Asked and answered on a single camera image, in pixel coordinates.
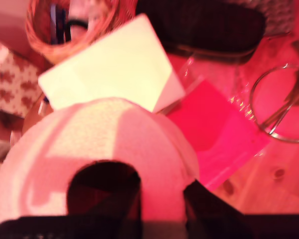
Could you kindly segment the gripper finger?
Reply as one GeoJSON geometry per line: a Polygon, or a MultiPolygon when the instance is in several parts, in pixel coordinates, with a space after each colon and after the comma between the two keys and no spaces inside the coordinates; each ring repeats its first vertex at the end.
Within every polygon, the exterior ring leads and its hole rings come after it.
{"type": "Polygon", "coordinates": [[[96,205],[84,231],[85,238],[141,238],[141,180],[128,178],[119,184],[96,186],[96,205]]]}
{"type": "Polygon", "coordinates": [[[250,239],[243,215],[194,180],[184,190],[190,239],[250,239]]]}

